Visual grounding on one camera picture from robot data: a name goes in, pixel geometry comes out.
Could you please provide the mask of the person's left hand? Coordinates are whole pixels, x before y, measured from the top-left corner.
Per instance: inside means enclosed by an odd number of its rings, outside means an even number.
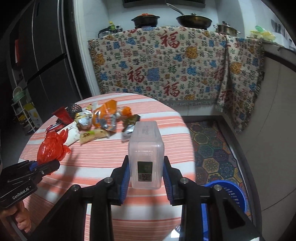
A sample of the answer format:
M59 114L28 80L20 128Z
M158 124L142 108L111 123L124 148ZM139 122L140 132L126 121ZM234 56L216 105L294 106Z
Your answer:
M32 224L30 214L25 208L23 201L18 202L9 209L1 210L1 221L9 216L12 216L15 219L19 230L23 230L25 233L28 233L31 230Z

